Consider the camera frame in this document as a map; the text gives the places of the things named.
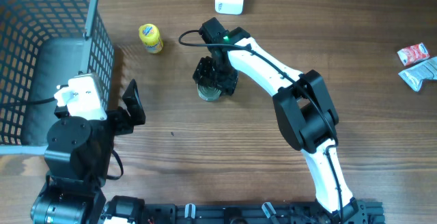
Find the silver tin can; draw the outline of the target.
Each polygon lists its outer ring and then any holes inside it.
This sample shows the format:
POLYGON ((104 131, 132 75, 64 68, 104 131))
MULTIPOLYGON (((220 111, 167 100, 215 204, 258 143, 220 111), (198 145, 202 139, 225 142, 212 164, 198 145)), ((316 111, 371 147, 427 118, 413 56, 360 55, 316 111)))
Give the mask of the silver tin can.
POLYGON ((221 96, 221 90, 215 87, 206 87, 203 85, 197 85, 197 92, 199 97, 207 102, 218 100, 221 96))

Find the yellow lidded jar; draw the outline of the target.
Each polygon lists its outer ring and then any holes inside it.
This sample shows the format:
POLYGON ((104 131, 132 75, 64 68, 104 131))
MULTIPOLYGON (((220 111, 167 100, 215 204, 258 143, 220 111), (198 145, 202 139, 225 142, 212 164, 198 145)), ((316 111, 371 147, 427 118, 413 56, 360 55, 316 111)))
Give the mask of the yellow lidded jar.
POLYGON ((148 53, 157 54, 163 49, 163 40, 156 25, 144 24, 139 28, 139 37, 148 53))

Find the silver foil sachet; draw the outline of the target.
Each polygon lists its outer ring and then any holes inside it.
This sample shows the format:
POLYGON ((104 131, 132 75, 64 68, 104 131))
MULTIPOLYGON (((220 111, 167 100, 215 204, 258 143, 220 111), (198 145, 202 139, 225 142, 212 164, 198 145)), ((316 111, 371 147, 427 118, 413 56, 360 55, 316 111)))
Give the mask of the silver foil sachet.
POLYGON ((436 80, 436 57, 402 70, 398 75, 413 91, 418 92, 424 81, 436 80))

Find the red juice carton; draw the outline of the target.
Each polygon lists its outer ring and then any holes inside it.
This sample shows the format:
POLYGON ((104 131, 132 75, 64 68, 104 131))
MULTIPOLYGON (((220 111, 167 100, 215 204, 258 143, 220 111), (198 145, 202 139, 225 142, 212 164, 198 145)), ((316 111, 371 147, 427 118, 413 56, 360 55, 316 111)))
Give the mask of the red juice carton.
POLYGON ((429 51, 424 43, 403 48, 397 51, 397 55, 404 66, 410 66, 430 58, 429 51))

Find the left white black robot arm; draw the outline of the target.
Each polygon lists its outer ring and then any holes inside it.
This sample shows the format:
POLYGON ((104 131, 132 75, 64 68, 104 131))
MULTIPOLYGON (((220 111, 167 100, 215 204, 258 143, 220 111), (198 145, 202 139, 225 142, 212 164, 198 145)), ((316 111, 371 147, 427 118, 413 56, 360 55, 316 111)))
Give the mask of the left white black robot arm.
POLYGON ((102 187, 107 180, 114 138, 131 134, 146 116, 137 84, 131 81, 122 96, 125 107, 107 111, 100 102, 101 85, 90 74, 76 76, 60 87, 55 115, 47 133, 45 184, 31 208, 33 223, 132 223, 138 208, 106 214, 102 187))

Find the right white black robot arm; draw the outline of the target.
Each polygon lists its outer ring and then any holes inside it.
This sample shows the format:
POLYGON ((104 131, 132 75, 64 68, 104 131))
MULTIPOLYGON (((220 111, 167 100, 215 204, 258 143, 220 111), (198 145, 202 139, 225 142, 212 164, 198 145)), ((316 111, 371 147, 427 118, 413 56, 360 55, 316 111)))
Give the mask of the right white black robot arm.
POLYGON ((282 64, 243 28, 229 31, 216 18, 204 22, 197 33, 210 52, 193 74, 199 96, 213 101, 233 95, 241 73, 255 81, 272 97, 283 138, 303 154, 318 203, 331 214, 341 214, 353 194, 337 157, 339 116, 322 76, 282 64))

